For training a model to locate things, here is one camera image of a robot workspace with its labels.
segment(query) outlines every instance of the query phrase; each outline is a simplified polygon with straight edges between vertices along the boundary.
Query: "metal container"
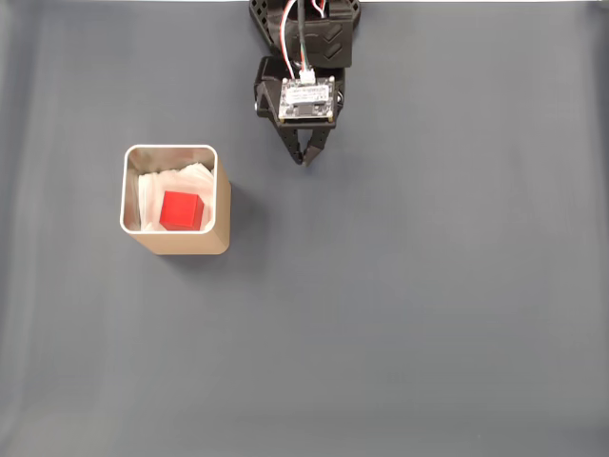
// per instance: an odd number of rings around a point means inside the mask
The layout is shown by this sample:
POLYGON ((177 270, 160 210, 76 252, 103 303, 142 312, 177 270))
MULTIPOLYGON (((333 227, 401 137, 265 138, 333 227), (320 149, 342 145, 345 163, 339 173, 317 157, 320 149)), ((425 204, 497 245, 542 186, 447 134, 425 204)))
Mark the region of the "metal container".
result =
POLYGON ((230 183, 208 145, 136 145, 125 154, 121 227, 155 254, 221 254, 230 244, 230 183), (201 231, 141 231, 138 177, 203 164, 214 175, 212 224, 201 231))

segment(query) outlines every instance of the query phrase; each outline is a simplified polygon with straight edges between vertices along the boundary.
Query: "white connector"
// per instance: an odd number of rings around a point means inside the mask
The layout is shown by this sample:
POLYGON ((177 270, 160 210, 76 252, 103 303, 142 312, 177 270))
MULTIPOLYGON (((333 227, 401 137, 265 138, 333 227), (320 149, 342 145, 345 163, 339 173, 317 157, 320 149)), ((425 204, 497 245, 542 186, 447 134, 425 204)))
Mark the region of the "white connector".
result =
POLYGON ((315 70, 300 70, 301 83, 303 84, 315 84, 315 70))

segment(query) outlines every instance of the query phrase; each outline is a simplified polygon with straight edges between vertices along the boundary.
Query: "red block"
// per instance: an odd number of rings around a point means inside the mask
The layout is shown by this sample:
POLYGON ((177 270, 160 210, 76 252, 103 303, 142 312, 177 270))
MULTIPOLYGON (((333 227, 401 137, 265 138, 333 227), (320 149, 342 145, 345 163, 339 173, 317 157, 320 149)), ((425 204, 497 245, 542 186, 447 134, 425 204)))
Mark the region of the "red block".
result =
POLYGON ((161 225, 171 231, 201 229, 203 201, 194 193, 165 192, 161 209, 161 225))

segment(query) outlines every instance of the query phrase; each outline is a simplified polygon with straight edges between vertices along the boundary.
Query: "wire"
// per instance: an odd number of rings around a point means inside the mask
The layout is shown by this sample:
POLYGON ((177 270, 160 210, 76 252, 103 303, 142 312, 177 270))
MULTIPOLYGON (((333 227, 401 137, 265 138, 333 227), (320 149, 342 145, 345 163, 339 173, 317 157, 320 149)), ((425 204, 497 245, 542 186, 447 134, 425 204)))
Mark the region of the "wire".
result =
POLYGON ((279 26, 279 36, 282 44, 282 54, 284 55, 285 64, 287 65, 287 69, 289 70, 289 74, 292 79, 296 79, 296 76, 294 76, 294 69, 289 63, 289 57, 287 56, 287 48, 285 46, 285 23, 287 22, 287 15, 289 14, 289 11, 292 9, 295 3, 296 0, 289 0, 287 2, 287 5, 285 5, 284 14, 282 16, 282 22, 279 26))
POLYGON ((305 42, 305 0, 298 0, 298 37, 301 41, 301 56, 303 59, 303 70, 308 70, 308 59, 306 58, 306 42, 305 42))
POLYGON ((323 8, 318 7, 316 0, 311 0, 311 4, 313 5, 313 8, 314 8, 315 10, 317 10, 317 11, 318 11, 318 13, 319 13, 319 14, 320 14, 322 17, 324 17, 324 9, 323 9, 323 8))

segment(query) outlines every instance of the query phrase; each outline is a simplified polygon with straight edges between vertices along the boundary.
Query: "circuit board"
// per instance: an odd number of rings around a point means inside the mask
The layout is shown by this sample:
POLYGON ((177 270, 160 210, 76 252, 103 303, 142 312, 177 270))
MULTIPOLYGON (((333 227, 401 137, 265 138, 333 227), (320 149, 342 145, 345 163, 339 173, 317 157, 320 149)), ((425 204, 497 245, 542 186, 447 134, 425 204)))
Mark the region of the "circuit board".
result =
POLYGON ((334 77, 318 78, 315 84, 304 84, 300 79, 285 79, 279 102, 279 120, 334 118, 334 77))

